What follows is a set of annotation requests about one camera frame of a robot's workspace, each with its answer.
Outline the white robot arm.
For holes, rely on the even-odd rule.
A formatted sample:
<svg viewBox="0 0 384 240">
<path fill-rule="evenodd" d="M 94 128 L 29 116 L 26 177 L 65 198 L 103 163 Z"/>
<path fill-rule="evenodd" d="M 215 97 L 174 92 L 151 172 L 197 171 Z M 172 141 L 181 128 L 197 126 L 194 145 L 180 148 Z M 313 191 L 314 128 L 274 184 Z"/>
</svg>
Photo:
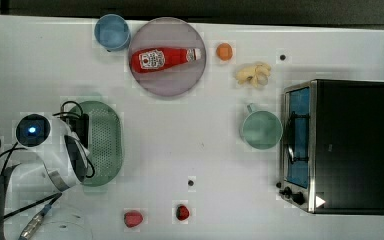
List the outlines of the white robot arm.
<svg viewBox="0 0 384 240">
<path fill-rule="evenodd" d="M 23 116 L 0 172 L 0 240 L 92 240 L 84 216 L 59 203 L 82 183 L 88 150 L 63 120 Z"/>
</svg>

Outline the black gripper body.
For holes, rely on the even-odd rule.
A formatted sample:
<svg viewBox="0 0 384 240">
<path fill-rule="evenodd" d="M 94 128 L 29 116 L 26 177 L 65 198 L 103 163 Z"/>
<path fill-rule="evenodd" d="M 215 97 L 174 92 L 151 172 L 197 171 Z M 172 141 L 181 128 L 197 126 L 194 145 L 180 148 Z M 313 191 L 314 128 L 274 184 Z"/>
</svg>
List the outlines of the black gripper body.
<svg viewBox="0 0 384 240">
<path fill-rule="evenodd" d="M 82 114 L 80 118 L 70 120 L 71 129 L 77 134 L 81 144 L 88 147 L 89 144 L 89 116 Z"/>
</svg>

